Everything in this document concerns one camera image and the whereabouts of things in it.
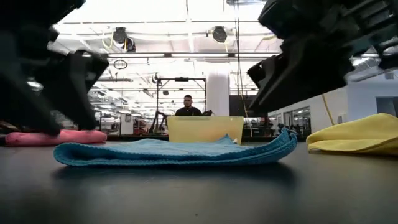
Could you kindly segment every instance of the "yellow plastic bin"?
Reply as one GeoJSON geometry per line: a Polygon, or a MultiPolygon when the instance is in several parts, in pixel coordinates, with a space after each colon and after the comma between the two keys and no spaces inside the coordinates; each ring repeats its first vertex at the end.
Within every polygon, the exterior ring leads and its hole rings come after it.
{"type": "Polygon", "coordinates": [[[243,117],[168,116],[167,126],[171,142],[212,142],[228,134],[241,144],[243,117]]]}

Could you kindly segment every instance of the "fluorescent light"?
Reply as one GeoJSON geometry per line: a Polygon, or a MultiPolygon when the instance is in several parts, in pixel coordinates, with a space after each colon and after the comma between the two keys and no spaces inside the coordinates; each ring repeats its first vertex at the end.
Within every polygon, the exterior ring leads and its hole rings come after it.
{"type": "Polygon", "coordinates": [[[89,91],[108,91],[108,89],[105,89],[105,88],[92,88],[92,89],[90,89],[89,91]]]}
{"type": "Polygon", "coordinates": [[[104,108],[104,109],[112,109],[111,105],[100,105],[99,107],[104,108]]]}
{"type": "Polygon", "coordinates": [[[34,87],[34,88],[42,88],[42,87],[43,87],[43,86],[42,86],[40,83],[38,83],[38,82],[29,81],[29,82],[27,82],[27,84],[30,85],[31,87],[34,87]]]}
{"type": "Polygon", "coordinates": [[[367,61],[369,59],[370,58],[360,58],[360,59],[354,60],[353,66],[359,65],[359,64],[361,64],[361,63],[363,63],[363,62],[365,62],[365,61],[367,61]]]}
{"type": "Polygon", "coordinates": [[[240,57],[254,57],[254,58],[266,58],[276,55],[279,55],[279,53],[239,53],[240,57]]]}
{"type": "Polygon", "coordinates": [[[379,54],[378,53],[365,53],[357,58],[363,58],[363,57],[379,57],[379,54]]]}
{"type": "Polygon", "coordinates": [[[147,58],[147,57],[164,57],[164,54],[163,54],[163,53],[158,53],[158,54],[142,54],[142,53],[134,53],[134,54],[108,54],[108,57],[112,57],[112,58],[129,58],[129,57],[147,58]]]}
{"type": "Polygon", "coordinates": [[[108,105],[112,102],[90,102],[92,105],[108,105]]]}
{"type": "Polygon", "coordinates": [[[197,53],[172,53],[172,57],[228,57],[227,53],[208,53],[208,54],[197,54],[197,53]]]}

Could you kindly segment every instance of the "towel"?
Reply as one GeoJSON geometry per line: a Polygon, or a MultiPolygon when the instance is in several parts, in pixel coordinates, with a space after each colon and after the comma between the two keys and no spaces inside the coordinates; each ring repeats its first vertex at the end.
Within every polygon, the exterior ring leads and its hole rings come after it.
{"type": "Polygon", "coordinates": [[[110,146],[65,143],[55,148],[54,158],[70,166],[254,165],[278,161],[296,145],[297,137],[283,130],[262,146],[239,146],[228,136],[215,142],[193,143],[155,139],[110,146]]]}
{"type": "Polygon", "coordinates": [[[106,141],[106,134],[101,131],[61,130],[57,137],[42,133],[10,133],[6,136],[6,146],[56,146],[65,142],[82,144],[106,141]]]}
{"type": "Polygon", "coordinates": [[[337,124],[307,138],[308,150],[398,156],[398,118],[379,113],[337,124]]]}

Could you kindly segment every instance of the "white wall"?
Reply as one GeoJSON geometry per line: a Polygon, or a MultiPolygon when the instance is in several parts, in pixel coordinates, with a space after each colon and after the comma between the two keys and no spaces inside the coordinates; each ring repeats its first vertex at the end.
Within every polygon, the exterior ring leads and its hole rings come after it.
{"type": "MultiPolygon", "coordinates": [[[[330,113],[332,115],[332,118],[333,118],[335,124],[337,124],[338,117],[339,116],[346,117],[346,114],[348,111],[346,87],[325,93],[325,98],[328,103],[328,107],[329,107],[330,113]]],[[[307,99],[307,100],[303,100],[301,102],[292,104],[290,106],[279,109],[277,111],[273,111],[273,112],[269,113],[268,115],[272,116],[275,114],[281,114],[282,122],[284,122],[284,120],[283,120],[284,112],[296,110],[296,109],[303,108],[306,106],[310,106],[311,132],[312,133],[331,126],[331,122],[330,122],[330,119],[326,112],[325,105],[323,103],[321,95],[315,96],[315,97],[307,99]]]]}
{"type": "Polygon", "coordinates": [[[348,120],[377,114],[376,97],[389,96],[398,96],[396,83],[350,83],[347,86],[348,120]]]}

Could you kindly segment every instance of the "table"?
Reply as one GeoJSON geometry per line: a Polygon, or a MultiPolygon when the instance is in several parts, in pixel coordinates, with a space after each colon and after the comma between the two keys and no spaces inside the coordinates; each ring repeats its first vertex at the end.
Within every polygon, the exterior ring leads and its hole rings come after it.
{"type": "Polygon", "coordinates": [[[397,223],[398,161],[309,154],[253,167],[65,167],[0,148],[0,223],[397,223]]]}

